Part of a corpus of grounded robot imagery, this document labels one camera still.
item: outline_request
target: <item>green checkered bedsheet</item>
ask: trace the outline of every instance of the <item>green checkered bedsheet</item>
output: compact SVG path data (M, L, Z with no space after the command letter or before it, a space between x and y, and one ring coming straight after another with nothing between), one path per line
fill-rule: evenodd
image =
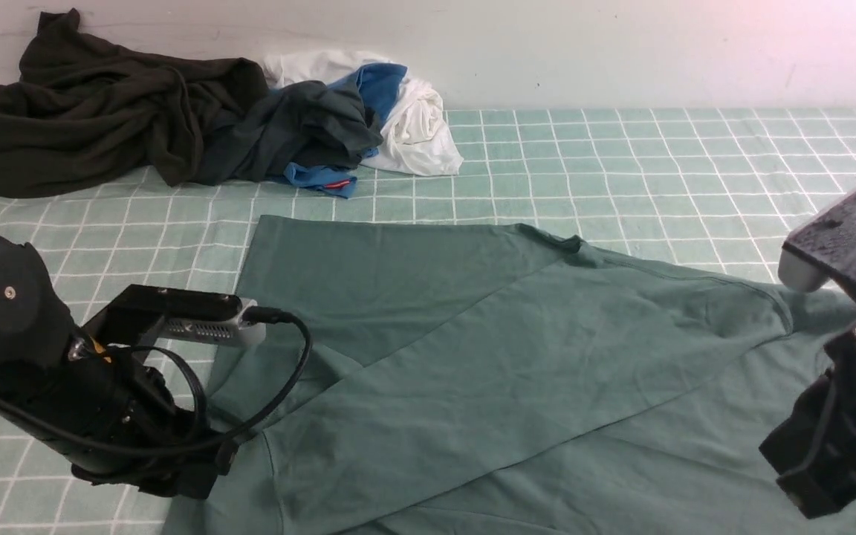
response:
M278 184L164 186L139 169L51 199L0 198L78 320L128 284L231 291L258 217L535 224L598 247L774 280L789 228L856 185L856 109L450 111L461 175L361 169L334 199ZM170 343L207 376L212 349ZM188 402L173 366L169 385ZM0 419L0 535L157 533L167 501L88 487Z

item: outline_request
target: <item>white wall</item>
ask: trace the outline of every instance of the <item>white wall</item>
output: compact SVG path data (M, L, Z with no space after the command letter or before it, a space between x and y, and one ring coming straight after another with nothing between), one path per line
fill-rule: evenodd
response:
M856 106L856 0L0 0L0 82L69 7L160 54L380 51L449 107Z

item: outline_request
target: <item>black cable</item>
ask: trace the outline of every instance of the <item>black cable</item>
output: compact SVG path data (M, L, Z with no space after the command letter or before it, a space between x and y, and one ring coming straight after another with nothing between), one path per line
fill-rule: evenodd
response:
M79 447L87 447L92 450L104 451L104 453L120 455L122 457L171 457L186 455L188 453L196 453L196 451L207 450L207 448L223 444L225 441L246 433L251 429L251 427L254 427L269 416L270 413L276 410L276 408L282 403L282 400L285 399L293 387L295 387L296 382L299 380L299 376L302 375L302 370L305 369L306 363L309 360L309 352L312 350L312 333L309 332L309 327L306 326L305 322L298 317L288 312L278 311L278 309L275 308L254 307L250 310L253 312L250 314L244 313L244 319L247 321L270 322L270 324L288 322L288 324L295 325L296 328L299 329L299 332L302 333L305 345L302 347L302 353L300 353L298 361L296 361L296 369L293 370L292 375L290 375L289 379L286 380L282 389L276 393L276 396L248 420L233 427L233 429L228 430L225 433L211 437L207 440L197 441L197 443L192 444L176 444L175 446L167 447L123 447L115 446L114 444L101 443L101 441L85 439L85 437L80 437L74 433L61 429L61 427L45 422L45 420L42 420L11 403L4 402L3 400L0 400L0 412L6 416L24 420L26 423L31 424L31 426L40 427L40 429L44 430L45 433L50 433L64 441L70 441L72 444L77 444Z
M805 453L805 458L801 463L796 465L796 467L785 471L781 477L786 477L797 472L808 470L809 467L811 467L811 464L814 463L814 460L818 457L818 453L821 451L823 446L823 441L825 441L825 434L828 433L831 417L834 413L835 407L837 406L839 389L838 376L842 371L843 360L836 360L834 362L833 372L831 373L830 385L828 385L828 394L826 394L825 403L823 403L821 407L821 415L818 416L818 423L814 427L814 432L811 434L811 443L808 445L808 451Z
M123 348L118 346L118 348L106 348L106 351L111 356L130 356L139 351L156 351L167 357L184 376L184 380L187 381L187 386L190 388L190 397L193 398L193 424L191 424L190 431L184 440L193 439L201 429L207 426L207 393L204 391L204 385L201 385L200 378L194 373L193 368L190 368L184 357L177 355L170 349L158 348L157 346L124 346Z

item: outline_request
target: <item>green t-shirt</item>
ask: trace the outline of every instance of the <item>green t-shirt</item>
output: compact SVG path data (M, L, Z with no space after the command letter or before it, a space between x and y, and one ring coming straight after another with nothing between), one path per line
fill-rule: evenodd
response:
M166 534L856 533L809 522L758 444L856 317L532 227L259 221L238 294L305 319L305 375ZM288 378L294 328L222 349L242 419Z

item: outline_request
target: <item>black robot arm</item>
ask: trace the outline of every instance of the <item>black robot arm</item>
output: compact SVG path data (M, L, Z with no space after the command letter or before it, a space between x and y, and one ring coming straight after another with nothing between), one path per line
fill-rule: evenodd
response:
M233 429L210 429L204 390L159 338L251 346L265 324L289 322L305 338L288 382ZM238 437L269 416L295 386L312 346L288 312L234 295L130 285L91 321L75 325L31 244L0 237L0 416L71 462L92 484L133 484L158 496L204 499L228 474ZM190 385L193 410L176 406L147 352L172 360Z
M856 190L788 235L779 277L805 292L831 280L856 302ZM825 352L833 366L760 447L778 485L808 518L856 500L856 323Z

